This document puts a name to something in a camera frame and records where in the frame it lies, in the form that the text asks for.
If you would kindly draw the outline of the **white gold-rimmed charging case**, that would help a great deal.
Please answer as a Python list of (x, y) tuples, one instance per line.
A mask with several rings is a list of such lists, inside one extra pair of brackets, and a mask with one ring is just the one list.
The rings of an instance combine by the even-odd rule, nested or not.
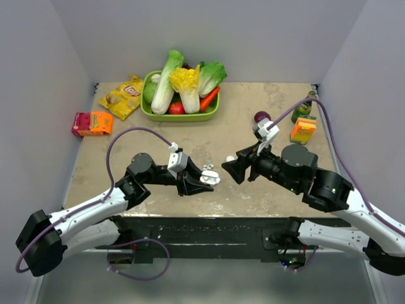
[(201, 172), (200, 181), (210, 186), (215, 186), (220, 183), (221, 179), (217, 172), (212, 170), (203, 170)]

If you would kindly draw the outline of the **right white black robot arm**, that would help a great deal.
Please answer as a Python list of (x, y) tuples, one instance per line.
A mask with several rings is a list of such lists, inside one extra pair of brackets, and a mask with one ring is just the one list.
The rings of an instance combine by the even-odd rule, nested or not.
[(357, 254), (374, 269), (392, 276), (404, 275), (404, 225), (383, 212), (369, 211), (359, 190), (338, 173), (319, 168), (318, 156), (304, 146), (291, 144), (279, 156), (270, 148), (256, 154), (255, 146), (251, 146), (221, 166), (238, 184), (262, 176), (301, 195), (309, 207), (351, 225), (331, 227), (289, 217), (284, 228), (269, 237), (271, 242), (285, 250), (322, 246)]

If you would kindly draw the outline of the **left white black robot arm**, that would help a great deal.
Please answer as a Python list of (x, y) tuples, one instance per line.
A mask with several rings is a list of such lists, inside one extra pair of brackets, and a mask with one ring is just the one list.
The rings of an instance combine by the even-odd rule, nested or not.
[(18, 262), (25, 262), (26, 270), (40, 277), (81, 250), (111, 244), (125, 248), (131, 233), (113, 216), (146, 200), (151, 194), (146, 185), (175, 186), (179, 196), (192, 196), (213, 191), (219, 182), (217, 172), (211, 167), (199, 169), (183, 152), (171, 153), (167, 165), (138, 153), (124, 176), (99, 196), (49, 215), (43, 210), (32, 213), (16, 240)]

